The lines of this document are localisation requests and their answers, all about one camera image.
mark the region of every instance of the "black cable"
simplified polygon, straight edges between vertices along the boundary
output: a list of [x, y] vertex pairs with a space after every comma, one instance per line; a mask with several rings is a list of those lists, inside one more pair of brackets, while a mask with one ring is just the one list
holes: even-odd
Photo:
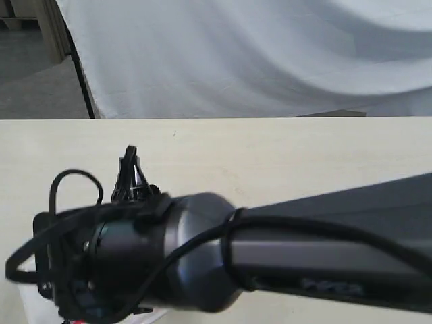
[[[88, 176], [91, 180], [96, 180], [89, 173], [80, 170], [67, 170], [61, 173], [55, 178], [53, 186], [50, 190], [50, 210], [55, 210], [55, 202], [52, 202], [51, 199], [55, 198], [55, 191], [59, 181], [61, 181], [61, 179], [67, 174], [72, 173], [78, 173], [83, 176]], [[93, 182], [98, 186], [99, 182], [97, 180]], [[36, 278], [32, 276], [26, 277], [24, 275], [24, 277], [20, 277], [19, 275], [16, 275], [17, 273], [22, 275], [23, 271], [18, 271], [18, 266], [29, 257], [29, 253], [32, 252], [34, 254], [35, 250], [44, 246], [43, 244], [46, 245], [53, 240], [58, 240], [59, 237], [73, 229], [76, 229], [77, 227], [94, 225], [100, 221], [109, 221], [119, 217], [130, 218], [135, 215], [135, 212], [136, 210], [134, 210], [134, 208], [131, 210], [129, 207], [120, 208], [119, 206], [110, 204], [91, 207], [89, 209], [78, 209], [75, 213], [72, 213], [70, 216], [42, 231], [41, 234], [36, 235], [33, 237], [33, 239], [18, 249], [18, 251], [16, 251], [6, 263], [7, 277], [9, 279], [13, 278], [12, 280], [14, 281], [21, 281], [25, 279], [35, 280]], [[69, 298], [72, 303], [69, 306], [73, 308], [73, 311], [77, 317], [80, 317], [86, 322], [92, 324], [117, 323], [132, 313], [132, 311], [141, 303], [149, 287], [158, 278], [158, 276], [162, 275], [168, 267], [173, 265], [185, 254], [188, 254], [190, 251], [194, 250], [205, 242], [222, 238], [224, 236], [229, 236], [236, 230], [251, 227], [283, 228], [285, 230], [296, 230], [306, 234], [315, 234], [328, 238], [337, 238], [339, 240], [360, 242], [392, 255], [396, 259], [399, 259], [407, 265], [415, 268], [417, 271], [425, 274], [429, 279], [432, 279], [432, 261], [428, 257], [411, 248], [401, 246], [387, 238], [357, 229], [355, 227], [302, 217], [254, 216], [245, 219], [238, 219], [238, 217], [234, 217], [233, 221], [228, 221], [222, 225], [208, 229], [207, 231], [187, 241], [187, 243], [183, 244], [179, 248], [175, 249], [169, 256], [165, 258], [163, 262], [161, 262], [151, 271], [151, 273], [146, 277], [144, 283], [139, 287], [137, 293], [135, 293], [135, 295], [133, 295], [133, 297], [131, 297], [115, 314], [108, 315], [103, 318], [88, 314], [79, 304], [76, 304], [76, 301], [73, 298]]]

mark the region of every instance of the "table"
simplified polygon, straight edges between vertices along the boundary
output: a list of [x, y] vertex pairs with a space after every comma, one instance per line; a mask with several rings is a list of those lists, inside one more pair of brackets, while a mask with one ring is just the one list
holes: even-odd
[[[148, 179], [172, 195], [204, 190], [255, 206], [432, 171], [432, 118], [0, 121], [0, 259], [32, 234], [51, 180], [67, 168], [100, 179], [109, 200], [118, 160], [138, 146]], [[91, 204], [93, 185], [65, 180], [59, 208]], [[25, 324], [16, 287], [0, 279], [0, 323]], [[171, 311], [158, 324], [430, 323], [431, 315], [269, 293], [218, 315]]]

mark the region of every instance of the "white fabric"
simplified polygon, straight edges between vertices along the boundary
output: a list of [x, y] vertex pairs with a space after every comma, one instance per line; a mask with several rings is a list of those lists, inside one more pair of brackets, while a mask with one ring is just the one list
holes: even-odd
[[432, 115], [430, 0], [57, 0], [104, 117]]

